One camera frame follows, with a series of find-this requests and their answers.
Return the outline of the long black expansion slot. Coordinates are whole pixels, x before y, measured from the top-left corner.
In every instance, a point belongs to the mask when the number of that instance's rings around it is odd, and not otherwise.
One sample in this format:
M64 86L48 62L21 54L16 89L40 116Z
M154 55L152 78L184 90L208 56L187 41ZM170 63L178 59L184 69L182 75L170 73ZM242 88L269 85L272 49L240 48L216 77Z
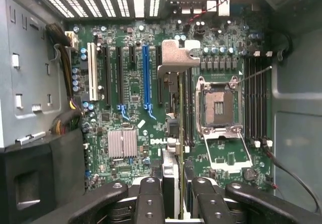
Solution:
M103 68L104 68L104 80L105 80L105 100L106 106L111 107L111 64L110 64L110 52L107 46L102 48L103 52Z
M155 62L156 62L156 68L158 68L162 64L162 48L159 45L155 47ZM156 79L156 89L157 89L157 103L159 105L162 105L163 90L162 90L162 83L159 78Z
M122 48L116 47L116 80L117 80L117 94L118 105L123 105L123 54Z

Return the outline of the silver chipset heatsink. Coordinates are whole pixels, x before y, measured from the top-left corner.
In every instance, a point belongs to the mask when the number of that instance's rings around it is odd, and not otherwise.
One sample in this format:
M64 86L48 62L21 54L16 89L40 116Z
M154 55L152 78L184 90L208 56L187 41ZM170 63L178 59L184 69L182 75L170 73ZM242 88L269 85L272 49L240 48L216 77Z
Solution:
M136 130L112 130L108 132L108 156L113 159L137 156Z

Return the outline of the CPU socket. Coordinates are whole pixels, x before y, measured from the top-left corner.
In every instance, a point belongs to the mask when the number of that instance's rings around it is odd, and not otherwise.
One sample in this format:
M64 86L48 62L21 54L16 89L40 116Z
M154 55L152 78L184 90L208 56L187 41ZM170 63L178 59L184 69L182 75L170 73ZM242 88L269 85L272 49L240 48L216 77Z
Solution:
M208 81L199 76L195 87L196 130L201 139L238 139L243 129L242 89L238 76Z

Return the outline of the round coin battery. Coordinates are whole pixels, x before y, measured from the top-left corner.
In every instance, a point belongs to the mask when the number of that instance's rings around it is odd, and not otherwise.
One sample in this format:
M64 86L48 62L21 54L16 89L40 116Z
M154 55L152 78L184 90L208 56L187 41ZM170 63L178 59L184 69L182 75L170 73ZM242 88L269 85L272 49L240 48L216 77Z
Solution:
M243 170L243 178L245 181L248 181L248 182L255 181L257 176L258 176L258 173L252 168L247 168Z

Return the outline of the black open PC case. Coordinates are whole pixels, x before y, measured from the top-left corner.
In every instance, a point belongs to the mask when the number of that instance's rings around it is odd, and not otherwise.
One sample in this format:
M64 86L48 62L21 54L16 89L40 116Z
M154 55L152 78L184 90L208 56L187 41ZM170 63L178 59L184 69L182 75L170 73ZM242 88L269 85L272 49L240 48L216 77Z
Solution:
M53 118L43 136L12 144L20 146L49 135L81 131L69 127L79 115L79 110L70 106L74 98L70 82L71 57L76 51L70 48L70 40L64 32L72 31L75 25L166 20L173 16L175 9L179 9L189 22L209 15L235 17L240 9L261 15L269 65L273 67L268 114L273 145L263 146L263 150L270 156L277 187L272 191L260 190L306 209L311 212L311 224L322 224L322 0L15 1L46 24L45 32L57 51L66 91L66 109ZM224 195L227 184L219 186L213 178L188 174L184 167L184 218L178 219L174 216L174 177L164 175L163 163L173 167L173 159L166 155L161 163L154 165L148 176L138 177L131 184L114 181L131 187L140 184L143 178L158 178L165 224L204 224L202 218L192 216L193 179L208 179L221 195ZM68 206L90 191L85 190L84 195L73 201L22 224L67 224Z

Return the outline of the green Dell motherboard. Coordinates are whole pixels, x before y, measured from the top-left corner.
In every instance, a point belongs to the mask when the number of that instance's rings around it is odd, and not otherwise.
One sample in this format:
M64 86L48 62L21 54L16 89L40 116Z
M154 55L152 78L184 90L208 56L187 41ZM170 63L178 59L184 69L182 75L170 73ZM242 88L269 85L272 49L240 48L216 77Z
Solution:
M200 62L192 67L193 107L194 107L194 147L185 146L184 167L188 174L213 178L219 186L231 181L241 181L258 189L276 189L270 156L263 146L272 147L270 138L270 71L266 72L266 137L257 139L257 81L254 86L255 137L245 137L245 89L241 86L241 105L243 108L242 135L251 154L253 166L258 176L248 182L243 178L243 168L237 173L213 170L207 155L204 139L196 130L195 87L199 76L208 81L225 82L235 75L239 80L245 77L245 58L255 60L256 72L269 67L269 54L263 35L264 22L259 14L240 9L239 15L231 18L205 16L189 22L175 9L173 16L159 21L116 22L113 24L75 25L78 35L78 51L71 57L71 84L74 98L70 101L72 109L79 110L69 127L80 128L83 134L85 157L85 190L94 190L108 182L121 180L131 184L138 177L148 176L154 165L161 163L166 155L168 134L166 120L169 119L169 88L160 79L163 90L163 104L157 103L155 47L162 47L164 40L177 40L182 48L191 49L190 55ZM87 43L97 46L98 101L90 101ZM149 47L149 96L148 110L144 104L142 46ZM106 106L105 80L102 48L107 46L111 64L111 107ZM135 64L129 62L129 46L135 47ZM123 105L118 105L116 80L116 47L123 54ZM261 74L261 117L262 117L262 74ZM112 130L136 130L137 156L113 159L108 156L107 135ZM208 140L212 161L228 163L248 160L242 141L238 139Z

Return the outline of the thin metal locking lever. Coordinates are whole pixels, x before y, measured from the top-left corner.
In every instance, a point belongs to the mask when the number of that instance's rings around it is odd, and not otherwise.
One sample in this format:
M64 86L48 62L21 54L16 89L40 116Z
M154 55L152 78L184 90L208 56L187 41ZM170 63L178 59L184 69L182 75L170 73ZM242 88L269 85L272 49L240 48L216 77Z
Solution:
M252 74L252 75L250 75L250 76L248 76L248 77L246 77L246 78L243 78L242 80L239 80L239 81L237 81L237 80L230 80L229 82L228 82L228 84L241 84L242 82L244 82L244 81L247 81L247 80L249 80L249 79L251 79L251 78L253 78L253 77L255 77L255 76L258 76L258 75L260 75L260 74L263 74L263 73L265 73L265 72L267 72L267 71L269 71L269 70L271 70L273 67L272 66L269 66L269 67L267 67L267 68L265 68L265 69L263 69L263 70L260 70L260 71L258 71L258 72L256 72L256 73L254 73L254 74Z

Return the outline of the white expansion slot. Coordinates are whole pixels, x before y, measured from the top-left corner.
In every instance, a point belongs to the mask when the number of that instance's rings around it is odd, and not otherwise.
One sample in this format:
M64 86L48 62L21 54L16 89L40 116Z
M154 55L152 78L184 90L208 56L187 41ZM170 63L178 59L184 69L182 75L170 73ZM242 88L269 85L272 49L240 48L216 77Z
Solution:
M87 43L87 50L90 101L98 101L97 46L94 42Z

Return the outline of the white power connector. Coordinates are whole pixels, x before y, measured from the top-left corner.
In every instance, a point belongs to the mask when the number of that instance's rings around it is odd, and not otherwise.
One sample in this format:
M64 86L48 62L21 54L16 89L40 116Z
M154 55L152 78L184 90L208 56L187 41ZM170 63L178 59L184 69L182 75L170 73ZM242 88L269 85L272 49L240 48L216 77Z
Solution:
M78 35L74 31L65 31L66 37L70 40L70 48L73 51L78 51Z

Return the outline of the blue expansion slot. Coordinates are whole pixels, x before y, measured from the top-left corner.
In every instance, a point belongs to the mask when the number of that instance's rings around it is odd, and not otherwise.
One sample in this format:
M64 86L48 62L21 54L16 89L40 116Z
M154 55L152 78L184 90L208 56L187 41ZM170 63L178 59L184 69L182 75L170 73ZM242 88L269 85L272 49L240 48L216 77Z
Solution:
M142 46L142 66L143 66L143 85L144 85L144 104L145 110L148 110L150 101L149 96L149 47L148 45Z

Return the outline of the black plastic air duct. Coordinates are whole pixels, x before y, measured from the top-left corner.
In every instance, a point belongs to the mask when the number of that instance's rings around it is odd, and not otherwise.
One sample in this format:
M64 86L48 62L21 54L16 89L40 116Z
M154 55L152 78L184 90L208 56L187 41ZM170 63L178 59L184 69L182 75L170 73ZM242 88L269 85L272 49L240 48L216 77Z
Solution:
M0 224L28 223L84 193L79 129L0 148Z

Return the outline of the silver socket cover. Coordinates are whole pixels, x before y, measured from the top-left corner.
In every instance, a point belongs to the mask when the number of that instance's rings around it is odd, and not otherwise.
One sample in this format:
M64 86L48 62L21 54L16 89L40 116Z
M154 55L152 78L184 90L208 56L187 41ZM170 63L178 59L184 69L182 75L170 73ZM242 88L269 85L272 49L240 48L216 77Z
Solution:
M215 134L215 133L204 134L203 138L204 138L204 142L205 142L205 146L206 146L207 155L208 155L211 169L223 170L223 171L229 172L231 174L231 173L237 173L238 171L241 171L243 168L251 168L253 166L252 157L251 157L251 154L247 148L247 145L246 145L245 139L241 133L241 130L238 130L236 133L233 133L232 135L236 136L237 138L239 138L242 141L243 146L244 146L244 150L246 152L246 156L248 157L248 160L246 160L244 162L235 162L233 165L229 165L228 163L215 163L215 162L213 162L207 141L214 140L214 137L219 136L219 134Z

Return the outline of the black RAM slot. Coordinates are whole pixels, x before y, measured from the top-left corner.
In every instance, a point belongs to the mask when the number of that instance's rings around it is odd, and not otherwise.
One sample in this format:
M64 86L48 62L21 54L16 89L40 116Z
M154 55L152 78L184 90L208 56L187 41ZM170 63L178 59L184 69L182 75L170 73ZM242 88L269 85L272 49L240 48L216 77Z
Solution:
M261 74L257 75L256 78L257 83L257 131L256 131L256 137L257 139L260 138L261 135Z
M262 138L266 137L267 131L267 107L266 107L266 72L262 74Z
M256 63L255 63L255 60L252 59L250 61L251 65L250 65L250 73L251 74L255 74L256 73ZM250 117L251 117L251 122L250 122L250 137L251 139L253 139L255 137L255 134L254 134L254 129L255 129L255 120L254 120L254 117L255 117L255 113L254 113L254 108L255 108L255 104L254 104L254 86L255 86L255 81L256 81L256 77L251 77L250 78L250 107L251 107L251 110L250 110Z
M247 78L250 75L249 72L249 58L245 58L245 137L247 140L250 139L250 103L249 103L249 80Z
M188 96L187 96L187 71L183 73L184 86L184 126L185 126L185 146L189 146L189 114L188 114Z
M194 147L194 107L193 107L193 75L192 69L188 71L189 75L189 103L190 103L190 147Z

